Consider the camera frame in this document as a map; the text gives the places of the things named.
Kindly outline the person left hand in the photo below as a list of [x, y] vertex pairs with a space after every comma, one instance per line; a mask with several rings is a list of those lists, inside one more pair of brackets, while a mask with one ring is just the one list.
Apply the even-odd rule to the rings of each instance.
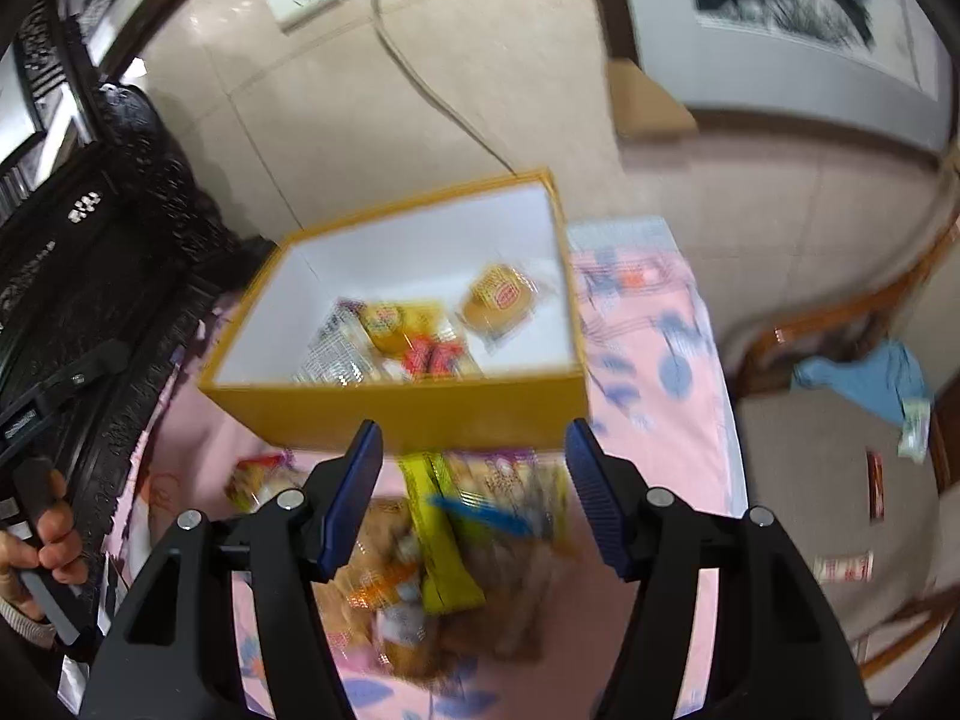
[[83, 544], [76, 531], [73, 512], [64, 501], [64, 478], [52, 477], [53, 502], [37, 522], [41, 548], [34, 548], [16, 536], [2, 533], [2, 598], [31, 621], [41, 622], [46, 615], [18, 571], [47, 569], [62, 585], [80, 587], [88, 580], [88, 566], [83, 557]]

